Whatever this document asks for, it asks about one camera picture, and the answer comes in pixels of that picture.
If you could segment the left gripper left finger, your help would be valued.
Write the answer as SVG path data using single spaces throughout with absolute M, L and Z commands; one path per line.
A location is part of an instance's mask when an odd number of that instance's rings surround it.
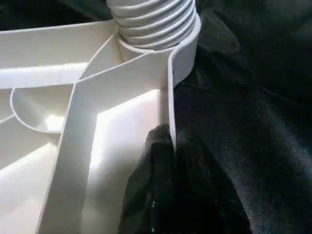
M 120 234 L 174 234 L 176 167 L 167 124 L 152 129 L 123 199 Z

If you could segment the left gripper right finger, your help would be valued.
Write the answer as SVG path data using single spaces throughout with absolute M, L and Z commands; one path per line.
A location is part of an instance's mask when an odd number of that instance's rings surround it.
M 248 216 L 226 172 L 204 141 L 190 132 L 176 138 L 180 194 L 194 234 L 250 234 Z

